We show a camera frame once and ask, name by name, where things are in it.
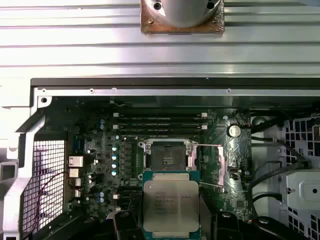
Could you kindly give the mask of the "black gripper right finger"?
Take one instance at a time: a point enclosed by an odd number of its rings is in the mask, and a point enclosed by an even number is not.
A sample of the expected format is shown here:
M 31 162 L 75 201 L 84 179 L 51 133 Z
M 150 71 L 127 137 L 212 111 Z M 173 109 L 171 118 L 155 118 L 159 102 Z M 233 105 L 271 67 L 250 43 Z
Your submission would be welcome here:
M 201 232 L 208 240 L 299 240 L 300 234 L 279 221 L 258 216 L 244 222 L 229 211 L 218 211 L 205 200 L 199 201 Z

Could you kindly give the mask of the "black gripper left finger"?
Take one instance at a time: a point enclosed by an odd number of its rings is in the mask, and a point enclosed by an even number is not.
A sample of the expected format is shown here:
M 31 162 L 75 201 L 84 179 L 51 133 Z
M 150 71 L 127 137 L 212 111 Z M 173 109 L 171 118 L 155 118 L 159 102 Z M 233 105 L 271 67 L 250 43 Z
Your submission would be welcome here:
M 120 210 L 99 221 L 78 216 L 37 233 L 38 240 L 143 240 L 144 233 L 132 212 Z

